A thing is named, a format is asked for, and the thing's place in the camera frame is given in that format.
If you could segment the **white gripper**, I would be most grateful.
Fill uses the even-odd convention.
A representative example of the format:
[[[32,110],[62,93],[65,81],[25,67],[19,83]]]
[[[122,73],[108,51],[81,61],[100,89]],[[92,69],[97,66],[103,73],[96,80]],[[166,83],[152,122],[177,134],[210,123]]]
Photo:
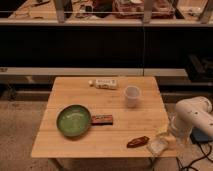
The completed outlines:
[[[161,146],[165,147],[175,146],[176,139],[180,144],[187,144],[191,131],[192,126],[175,115],[170,120],[169,129],[167,125],[157,129],[156,139]]]

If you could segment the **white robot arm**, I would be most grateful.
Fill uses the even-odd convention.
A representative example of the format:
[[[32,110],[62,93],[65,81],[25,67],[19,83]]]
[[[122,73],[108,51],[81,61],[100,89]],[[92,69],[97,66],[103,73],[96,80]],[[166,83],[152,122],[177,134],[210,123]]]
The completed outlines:
[[[194,127],[213,138],[213,104],[203,96],[183,99],[175,104],[175,115],[158,129],[157,135],[173,136],[180,145],[188,143]]]

